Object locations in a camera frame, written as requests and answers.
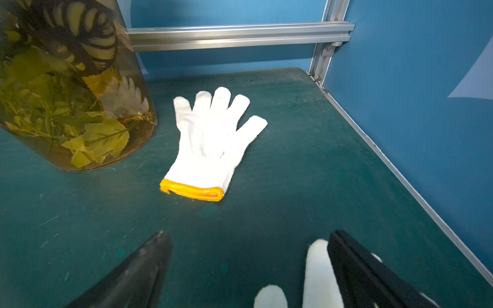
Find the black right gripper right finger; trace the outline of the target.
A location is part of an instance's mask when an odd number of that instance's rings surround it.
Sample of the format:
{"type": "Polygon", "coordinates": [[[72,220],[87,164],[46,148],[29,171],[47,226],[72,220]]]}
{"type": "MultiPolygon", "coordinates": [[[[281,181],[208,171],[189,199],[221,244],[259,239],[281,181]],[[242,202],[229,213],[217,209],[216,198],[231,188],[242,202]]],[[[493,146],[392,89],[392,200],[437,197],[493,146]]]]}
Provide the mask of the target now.
{"type": "Polygon", "coordinates": [[[344,230],[330,234],[331,259],[344,307],[437,307],[344,230]]]}

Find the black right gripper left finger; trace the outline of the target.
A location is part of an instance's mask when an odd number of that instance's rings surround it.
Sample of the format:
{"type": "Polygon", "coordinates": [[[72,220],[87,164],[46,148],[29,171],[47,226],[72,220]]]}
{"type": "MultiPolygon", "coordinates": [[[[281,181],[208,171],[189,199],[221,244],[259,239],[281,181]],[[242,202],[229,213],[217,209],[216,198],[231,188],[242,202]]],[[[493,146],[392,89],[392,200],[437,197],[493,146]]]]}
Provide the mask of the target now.
{"type": "Polygon", "coordinates": [[[173,244],[160,230],[68,307],[157,307],[173,244]]]}

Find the white glove yellow cuff near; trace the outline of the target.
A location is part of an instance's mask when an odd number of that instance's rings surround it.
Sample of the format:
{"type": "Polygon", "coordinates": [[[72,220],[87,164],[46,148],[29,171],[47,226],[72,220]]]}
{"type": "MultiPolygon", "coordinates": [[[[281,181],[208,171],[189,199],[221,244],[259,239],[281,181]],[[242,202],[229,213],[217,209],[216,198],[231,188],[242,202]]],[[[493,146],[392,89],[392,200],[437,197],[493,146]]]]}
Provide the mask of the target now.
{"type": "MultiPolygon", "coordinates": [[[[327,252],[329,240],[318,239],[308,248],[303,307],[344,307],[335,272],[327,252]]],[[[371,252],[380,262],[382,260],[371,252]]]]}

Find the white glove yellow cuff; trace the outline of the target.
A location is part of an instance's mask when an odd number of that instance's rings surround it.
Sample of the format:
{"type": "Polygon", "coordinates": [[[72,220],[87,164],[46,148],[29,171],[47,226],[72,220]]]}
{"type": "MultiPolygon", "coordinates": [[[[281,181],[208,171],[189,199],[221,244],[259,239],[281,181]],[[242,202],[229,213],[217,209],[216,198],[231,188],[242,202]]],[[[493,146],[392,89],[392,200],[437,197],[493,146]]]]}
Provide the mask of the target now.
{"type": "MultiPolygon", "coordinates": [[[[308,248],[303,307],[344,307],[335,272],[327,252],[329,240],[318,239],[308,248]]],[[[382,260],[371,252],[380,262],[382,260]]]]}
{"type": "Polygon", "coordinates": [[[161,191],[194,200],[222,200],[246,149],[268,125],[256,115],[238,124],[249,105],[248,97],[232,97],[225,87],[213,94],[198,92],[194,103],[175,97],[181,136],[177,158],[160,182],[161,191]]]}

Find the white glove yellow cuff far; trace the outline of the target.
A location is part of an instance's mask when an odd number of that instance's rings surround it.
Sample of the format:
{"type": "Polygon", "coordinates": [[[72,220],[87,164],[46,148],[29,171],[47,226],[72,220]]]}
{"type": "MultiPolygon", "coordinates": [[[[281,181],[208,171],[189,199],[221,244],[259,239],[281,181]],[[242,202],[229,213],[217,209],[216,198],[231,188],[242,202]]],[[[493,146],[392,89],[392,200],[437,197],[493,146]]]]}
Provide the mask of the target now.
{"type": "Polygon", "coordinates": [[[194,103],[175,97],[181,136],[177,158],[160,182],[161,191],[194,200],[222,200],[246,149],[268,125],[256,115],[238,124],[249,105],[248,97],[232,97],[225,87],[213,94],[198,92],[194,103]]]}

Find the glass vase with leafy plant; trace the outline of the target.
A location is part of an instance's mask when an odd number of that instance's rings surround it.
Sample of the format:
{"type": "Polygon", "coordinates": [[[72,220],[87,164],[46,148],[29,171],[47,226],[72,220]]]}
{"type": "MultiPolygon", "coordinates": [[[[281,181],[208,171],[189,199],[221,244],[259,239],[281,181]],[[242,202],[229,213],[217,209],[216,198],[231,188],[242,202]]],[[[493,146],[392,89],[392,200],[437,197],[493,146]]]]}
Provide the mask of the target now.
{"type": "Polygon", "coordinates": [[[1,2],[1,126],[70,172],[148,142],[157,114],[116,1],[1,2]]]}

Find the aluminium back frame rail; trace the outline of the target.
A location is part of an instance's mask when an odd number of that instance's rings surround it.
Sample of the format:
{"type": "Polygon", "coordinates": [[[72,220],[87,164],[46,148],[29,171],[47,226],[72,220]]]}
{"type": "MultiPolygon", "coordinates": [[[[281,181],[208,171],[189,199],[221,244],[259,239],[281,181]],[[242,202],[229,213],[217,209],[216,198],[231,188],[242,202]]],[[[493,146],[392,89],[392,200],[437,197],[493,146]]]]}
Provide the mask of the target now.
{"type": "Polygon", "coordinates": [[[132,28],[135,52],[206,50],[348,42],[355,25],[346,21],[236,26],[132,28]]]}

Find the aluminium right frame post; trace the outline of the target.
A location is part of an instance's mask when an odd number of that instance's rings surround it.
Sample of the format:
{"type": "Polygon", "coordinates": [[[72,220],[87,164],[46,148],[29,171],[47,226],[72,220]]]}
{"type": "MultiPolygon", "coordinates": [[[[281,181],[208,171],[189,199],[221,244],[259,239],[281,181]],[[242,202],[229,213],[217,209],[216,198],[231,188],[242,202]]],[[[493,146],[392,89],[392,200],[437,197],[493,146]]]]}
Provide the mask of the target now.
{"type": "MultiPolygon", "coordinates": [[[[324,7],[322,22],[344,21],[349,3],[349,0],[327,0],[324,7]]],[[[342,45],[342,42],[324,42],[315,45],[308,74],[319,86],[322,87],[324,85],[327,71],[336,48],[342,45]]]]}

